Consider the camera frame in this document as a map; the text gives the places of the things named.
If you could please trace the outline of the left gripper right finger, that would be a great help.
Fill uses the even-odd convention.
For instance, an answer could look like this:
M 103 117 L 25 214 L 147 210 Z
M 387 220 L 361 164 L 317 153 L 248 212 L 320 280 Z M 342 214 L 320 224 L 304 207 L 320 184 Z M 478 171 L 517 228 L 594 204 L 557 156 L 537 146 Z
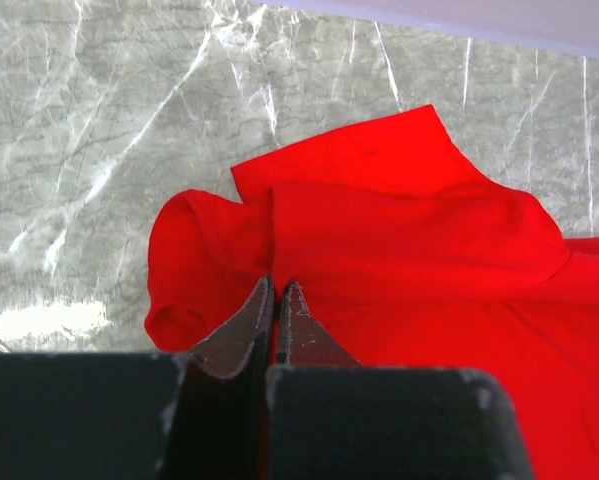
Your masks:
M 509 396 L 472 368 L 364 367 L 290 284 L 266 379 L 271 479 L 530 479 Z

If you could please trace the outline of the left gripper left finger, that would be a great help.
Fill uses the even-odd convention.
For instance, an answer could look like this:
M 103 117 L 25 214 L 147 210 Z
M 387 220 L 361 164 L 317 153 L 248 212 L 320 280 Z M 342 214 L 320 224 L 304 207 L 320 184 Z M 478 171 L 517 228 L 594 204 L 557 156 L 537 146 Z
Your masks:
M 0 479 L 254 479 L 274 288 L 194 348 L 0 354 Z

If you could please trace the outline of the red t shirt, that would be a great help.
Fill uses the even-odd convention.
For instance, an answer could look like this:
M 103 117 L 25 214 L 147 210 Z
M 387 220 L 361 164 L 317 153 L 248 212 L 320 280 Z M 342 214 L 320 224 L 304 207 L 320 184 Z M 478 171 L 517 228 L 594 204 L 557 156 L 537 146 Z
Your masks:
M 511 395 L 541 479 L 599 479 L 599 237 L 567 238 L 483 175 L 435 109 L 346 126 L 232 168 L 240 198 L 172 197 L 148 247 L 165 351 L 270 276 L 367 365 L 476 367 Z

